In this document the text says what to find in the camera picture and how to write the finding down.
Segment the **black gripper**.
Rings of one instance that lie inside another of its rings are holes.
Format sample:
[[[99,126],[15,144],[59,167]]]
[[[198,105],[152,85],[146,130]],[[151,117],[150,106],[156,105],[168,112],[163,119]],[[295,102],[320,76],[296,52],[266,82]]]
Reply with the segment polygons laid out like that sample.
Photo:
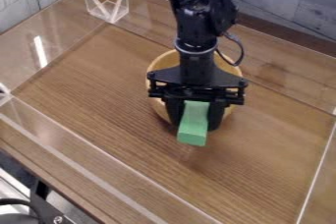
[[[219,128],[226,106],[244,104],[248,81],[223,71],[212,55],[184,57],[176,67],[147,71],[148,96],[166,102],[171,123],[180,125],[184,100],[210,102],[208,130]]]

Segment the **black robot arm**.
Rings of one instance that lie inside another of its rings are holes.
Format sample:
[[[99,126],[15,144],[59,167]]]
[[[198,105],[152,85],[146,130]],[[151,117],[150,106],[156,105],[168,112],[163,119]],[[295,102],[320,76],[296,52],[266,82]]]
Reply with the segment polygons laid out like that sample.
[[[147,73],[148,95],[162,99],[168,117],[182,124],[190,101],[207,103],[207,129],[218,129],[226,108],[244,103],[244,78],[215,63],[218,39],[231,37],[238,8],[232,0],[170,0],[178,24],[179,65]]]

